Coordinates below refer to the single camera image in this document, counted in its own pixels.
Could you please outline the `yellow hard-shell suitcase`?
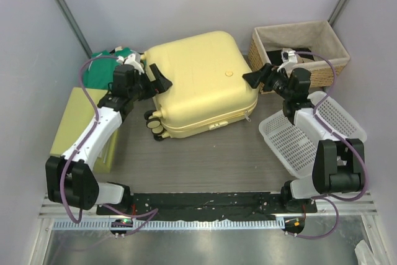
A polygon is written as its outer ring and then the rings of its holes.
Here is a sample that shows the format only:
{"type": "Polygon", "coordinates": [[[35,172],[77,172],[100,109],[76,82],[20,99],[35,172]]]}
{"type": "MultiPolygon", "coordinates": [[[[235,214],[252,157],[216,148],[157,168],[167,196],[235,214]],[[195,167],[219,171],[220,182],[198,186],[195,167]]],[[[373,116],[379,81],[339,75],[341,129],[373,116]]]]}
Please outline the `yellow hard-shell suitcase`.
{"type": "Polygon", "coordinates": [[[251,69],[228,32],[213,31],[153,46],[144,52],[146,73],[157,66],[172,85],[153,97],[144,114],[157,141],[186,138],[247,120],[259,92],[243,75],[251,69]]]}

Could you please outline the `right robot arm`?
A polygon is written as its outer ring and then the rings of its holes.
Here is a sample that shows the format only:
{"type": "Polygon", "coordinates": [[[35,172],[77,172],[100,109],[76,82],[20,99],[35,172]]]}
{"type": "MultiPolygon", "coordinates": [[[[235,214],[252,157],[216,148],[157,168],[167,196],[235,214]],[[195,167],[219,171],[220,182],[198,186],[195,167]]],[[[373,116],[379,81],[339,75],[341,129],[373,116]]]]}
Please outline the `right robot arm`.
{"type": "Polygon", "coordinates": [[[295,177],[281,188],[280,204],[287,212],[303,200],[333,197],[345,202],[367,191],[364,141],[361,129],[343,129],[354,120],[328,94],[310,93],[311,73],[296,68],[291,74],[269,63],[246,73],[251,88],[260,84],[283,99],[282,110],[259,124],[259,131],[279,161],[295,177]]]}

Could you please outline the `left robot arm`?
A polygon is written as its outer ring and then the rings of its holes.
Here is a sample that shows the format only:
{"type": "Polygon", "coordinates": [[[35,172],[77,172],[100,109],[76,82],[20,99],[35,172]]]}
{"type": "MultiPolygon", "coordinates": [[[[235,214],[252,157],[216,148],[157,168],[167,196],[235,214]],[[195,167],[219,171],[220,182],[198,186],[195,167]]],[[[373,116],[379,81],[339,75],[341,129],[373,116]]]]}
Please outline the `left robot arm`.
{"type": "Polygon", "coordinates": [[[99,183],[93,174],[99,153],[109,138],[120,128],[137,101],[151,99],[172,86],[156,64],[140,71],[132,64],[121,64],[113,81],[97,102],[91,101],[94,116],[79,138],[60,156],[50,156],[45,163],[48,198],[72,208],[89,210],[95,205],[110,204],[120,215],[131,210],[132,199],[125,186],[112,182],[99,183]]]}

